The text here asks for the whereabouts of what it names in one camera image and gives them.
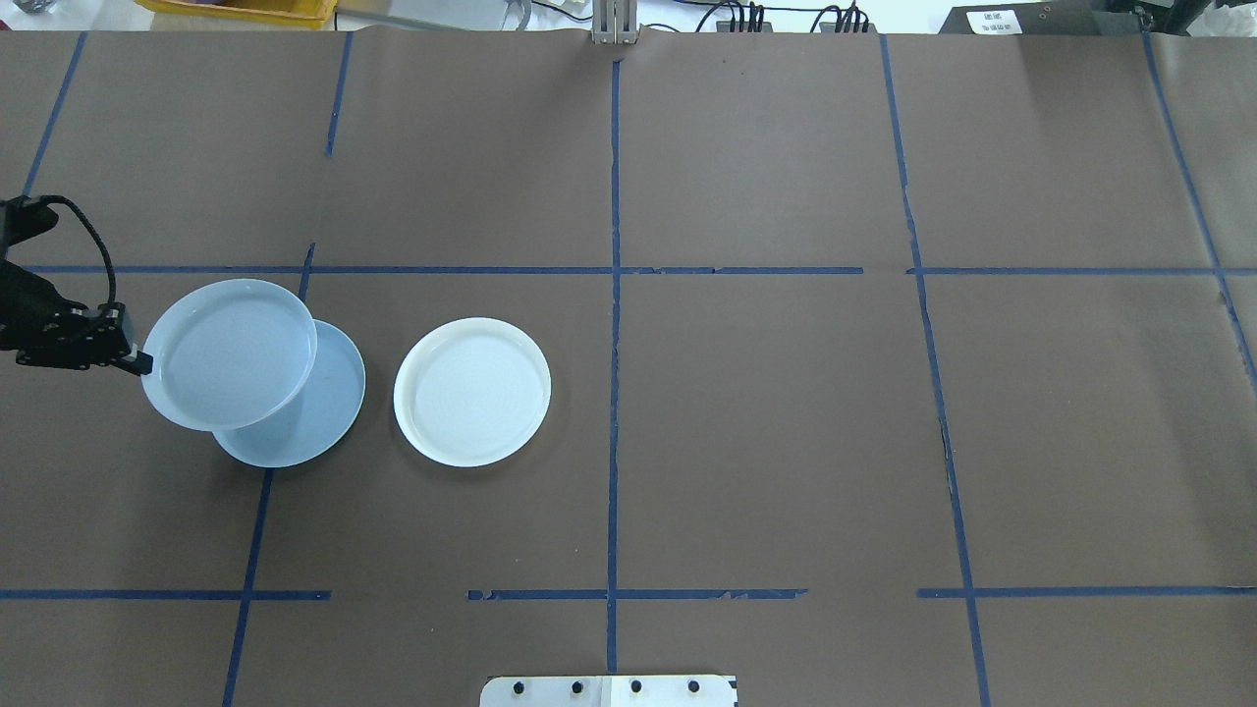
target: metal bracket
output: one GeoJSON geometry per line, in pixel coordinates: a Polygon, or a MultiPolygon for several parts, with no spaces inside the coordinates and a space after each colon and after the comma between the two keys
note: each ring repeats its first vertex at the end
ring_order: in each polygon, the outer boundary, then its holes
{"type": "Polygon", "coordinates": [[[595,44],[637,44],[637,0],[593,0],[595,44]]]}
{"type": "Polygon", "coordinates": [[[730,676],[569,676],[493,678],[480,707],[737,707],[730,676]]]}

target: light blue plate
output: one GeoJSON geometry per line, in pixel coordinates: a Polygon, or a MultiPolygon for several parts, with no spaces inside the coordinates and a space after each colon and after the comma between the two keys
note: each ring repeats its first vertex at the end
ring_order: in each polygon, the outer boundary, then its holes
{"type": "Polygon", "coordinates": [[[260,423],[215,431],[228,454],[254,467],[292,467],[331,449],[353,425],[367,389],[362,355],[334,326],[316,320],[314,328],[318,353],[305,387],[260,423]]]}

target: stacked plates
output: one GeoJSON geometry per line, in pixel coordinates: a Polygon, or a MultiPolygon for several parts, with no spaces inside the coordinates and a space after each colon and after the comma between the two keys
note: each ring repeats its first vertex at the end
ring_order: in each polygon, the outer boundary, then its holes
{"type": "Polygon", "coordinates": [[[280,468],[329,449],[366,391],[357,347],[278,284],[230,279],[166,311],[145,342],[145,392],[166,419],[211,431],[246,464],[280,468]]]}

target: black cable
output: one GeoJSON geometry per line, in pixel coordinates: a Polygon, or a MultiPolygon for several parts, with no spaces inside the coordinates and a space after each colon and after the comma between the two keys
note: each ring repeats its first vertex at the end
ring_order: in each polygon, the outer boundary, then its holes
{"type": "Polygon", "coordinates": [[[837,5],[830,5],[828,8],[821,10],[820,13],[816,14],[816,19],[812,20],[812,29],[807,30],[808,34],[816,31],[816,28],[821,26],[821,18],[825,16],[825,13],[828,13],[831,10],[838,14],[837,21],[838,23],[842,21],[842,8],[838,8],[837,5]]]}
{"type": "Polygon", "coordinates": [[[590,20],[593,19],[593,15],[590,15],[588,18],[578,18],[578,16],[573,15],[572,13],[568,13],[563,8],[557,8],[554,5],[551,5],[549,3],[541,3],[539,0],[533,0],[533,5],[539,5],[542,8],[546,8],[547,10],[554,10],[556,13],[558,13],[561,15],[566,15],[569,20],[574,20],[574,21],[578,21],[578,23],[587,23],[587,21],[590,21],[590,20]]]}
{"type": "Polygon", "coordinates": [[[869,14],[856,5],[856,0],[851,0],[851,6],[847,8],[846,13],[838,13],[838,23],[833,25],[833,31],[842,31],[843,34],[869,31],[869,14]],[[861,18],[864,18],[864,30],[860,29],[861,18]]]}
{"type": "Polygon", "coordinates": [[[715,13],[720,8],[729,8],[729,24],[732,25],[738,16],[738,9],[742,8],[742,4],[737,0],[720,0],[720,3],[715,5],[708,4],[708,6],[709,10],[703,15],[703,19],[699,20],[699,26],[694,28],[695,33],[703,31],[703,25],[706,24],[706,19],[711,16],[711,13],[715,13]]]}
{"type": "Polygon", "coordinates": [[[79,223],[83,224],[83,228],[87,229],[88,235],[92,237],[92,240],[96,242],[96,247],[101,250],[101,259],[104,260],[104,277],[109,278],[109,299],[106,303],[116,303],[118,297],[118,281],[113,276],[113,259],[109,258],[109,249],[104,247],[104,240],[101,240],[101,234],[92,228],[92,221],[87,220],[87,214],[84,214],[82,209],[64,196],[41,196],[40,200],[45,204],[62,204],[63,206],[68,206],[70,211],[74,211],[79,223]]]}

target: white mounting plate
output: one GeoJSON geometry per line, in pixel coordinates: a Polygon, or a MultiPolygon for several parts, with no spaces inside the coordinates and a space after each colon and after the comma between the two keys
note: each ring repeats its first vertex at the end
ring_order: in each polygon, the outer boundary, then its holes
{"type": "Polygon", "coordinates": [[[484,686],[480,707],[737,707],[737,684],[730,676],[505,677],[484,686]]]}

